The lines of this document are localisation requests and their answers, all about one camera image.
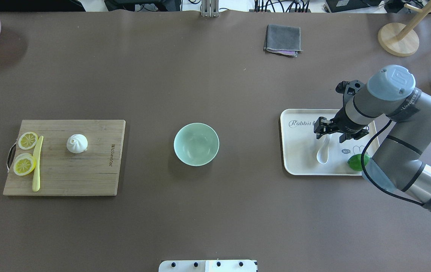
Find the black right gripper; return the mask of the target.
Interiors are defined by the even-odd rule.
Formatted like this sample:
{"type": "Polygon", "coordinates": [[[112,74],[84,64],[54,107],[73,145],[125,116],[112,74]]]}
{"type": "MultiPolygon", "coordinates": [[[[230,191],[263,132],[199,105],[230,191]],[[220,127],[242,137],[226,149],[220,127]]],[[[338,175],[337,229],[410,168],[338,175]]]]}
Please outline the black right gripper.
{"type": "Polygon", "coordinates": [[[334,118],[328,120],[325,117],[319,117],[316,121],[314,133],[317,139],[324,135],[331,134],[332,131],[342,133],[339,142],[343,143],[346,140],[355,139],[356,141],[369,134],[368,126],[353,122],[346,114],[345,110],[339,110],[334,118]]]}

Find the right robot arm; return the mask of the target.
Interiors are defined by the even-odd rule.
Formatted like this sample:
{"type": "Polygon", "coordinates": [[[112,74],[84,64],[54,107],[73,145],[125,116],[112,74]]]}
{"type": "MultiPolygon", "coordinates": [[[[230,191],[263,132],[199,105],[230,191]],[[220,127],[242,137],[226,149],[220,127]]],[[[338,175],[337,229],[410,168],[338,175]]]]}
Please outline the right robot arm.
{"type": "Polygon", "coordinates": [[[332,119],[317,119],[317,138],[340,133],[340,143],[358,140],[369,134],[372,121],[386,116],[385,128],[392,129],[368,162],[360,158],[362,177],[383,193],[431,212],[431,166],[420,159],[431,143],[431,95],[416,87],[407,68],[394,64],[367,83],[343,81],[336,91],[343,95],[342,108],[332,119]]]}

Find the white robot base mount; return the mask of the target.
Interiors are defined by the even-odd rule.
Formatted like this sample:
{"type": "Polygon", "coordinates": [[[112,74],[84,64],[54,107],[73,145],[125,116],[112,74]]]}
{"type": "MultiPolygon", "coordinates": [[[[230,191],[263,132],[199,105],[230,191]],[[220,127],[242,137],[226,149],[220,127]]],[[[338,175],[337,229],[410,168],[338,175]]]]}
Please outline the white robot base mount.
{"type": "Polygon", "coordinates": [[[257,272],[256,260],[165,260],[159,272],[257,272]]]}

